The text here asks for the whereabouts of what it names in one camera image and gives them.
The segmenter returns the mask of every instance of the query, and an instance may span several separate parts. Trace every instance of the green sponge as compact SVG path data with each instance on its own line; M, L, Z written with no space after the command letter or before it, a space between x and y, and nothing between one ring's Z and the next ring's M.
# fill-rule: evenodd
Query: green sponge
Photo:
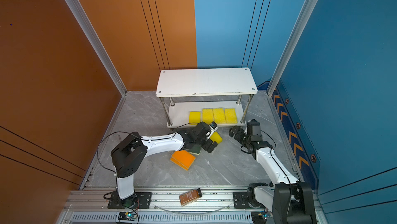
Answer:
M189 153L194 154L194 155L200 155L201 152L201 146L200 145L195 145L192 148L189 149Z

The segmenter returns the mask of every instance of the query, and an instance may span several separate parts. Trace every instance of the black bracket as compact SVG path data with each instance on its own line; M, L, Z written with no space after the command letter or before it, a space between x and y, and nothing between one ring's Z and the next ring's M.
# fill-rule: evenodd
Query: black bracket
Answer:
M110 153L116 167L117 177L128 177L134 174L147 153L138 132L128 134Z
M240 144L247 148L248 153L256 159L256 150L263 147L273 147L269 142L262 140L261 125L255 119L247 122L247 133L239 126L229 129L229 136L234 137Z
M121 208L138 208L148 209L152 200L151 192L135 192L132 196L124 200L119 198L117 191L113 191L109 200L108 209L121 209Z
M266 211L251 211L251 220L254 224L266 224Z
M241 209L241 208L265 208L262 204L259 207L253 206L249 202L249 197L247 192L233 192L233 203L234 208Z

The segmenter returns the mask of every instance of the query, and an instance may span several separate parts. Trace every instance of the white shelf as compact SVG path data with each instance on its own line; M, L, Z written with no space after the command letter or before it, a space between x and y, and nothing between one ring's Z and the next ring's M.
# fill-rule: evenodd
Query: white shelf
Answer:
M157 97L256 94L249 68L162 70Z
M183 124L189 123L189 112L191 111L202 111L203 108L235 108L237 116L237 124L218 124L218 127L234 127L235 125L243 126L240 123L243 117L243 107L236 104L236 101L226 102L176 102L174 106L170 105L169 115L171 118L172 125L169 128L179 127Z

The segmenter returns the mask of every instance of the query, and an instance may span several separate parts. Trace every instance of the orange wall panel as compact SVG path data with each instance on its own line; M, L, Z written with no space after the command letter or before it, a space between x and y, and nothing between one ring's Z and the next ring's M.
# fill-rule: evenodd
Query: orange wall panel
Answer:
M0 5L1 222L51 224L121 95L64 0Z
M79 0L128 90L197 68L194 0Z
M0 171L4 175L1 223L55 223L70 191L76 187L71 182L3 156L0 156Z
M170 68L197 68L195 0L156 0L156 4Z

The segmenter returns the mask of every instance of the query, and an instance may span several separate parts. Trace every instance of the blue wall panel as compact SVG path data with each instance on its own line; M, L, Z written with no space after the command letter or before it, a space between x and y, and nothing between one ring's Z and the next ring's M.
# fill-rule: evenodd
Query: blue wall panel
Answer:
M241 67L254 4L195 0L198 68Z
M281 78L321 160L321 203L328 194L340 199L396 182L376 176L384 182L366 179L353 184L354 191L321 195L396 166L396 16L395 0L319 0ZM359 207L396 195L389 188L325 208ZM383 206L391 213L395 204ZM327 217L330 224L356 223L362 212Z
M253 66L253 55L249 62L257 84L273 76L304 2L305 0L271 0Z
M303 179L310 184L315 192L317 192L320 161L311 161L310 158L314 153L314 149L306 142L305 132L302 129L296 128L294 109L291 108L291 104L288 102L285 90L281 84L277 86L271 98L277 110L278 117L284 127L285 134L290 142L291 149L295 155Z
M327 214L329 224L339 223L359 223L359 224L380 224L395 223L394 212L391 209L397 208L397 202L375 205L372 207L358 208Z
M305 0L255 1L195 0L198 68L252 66L257 85L273 75Z

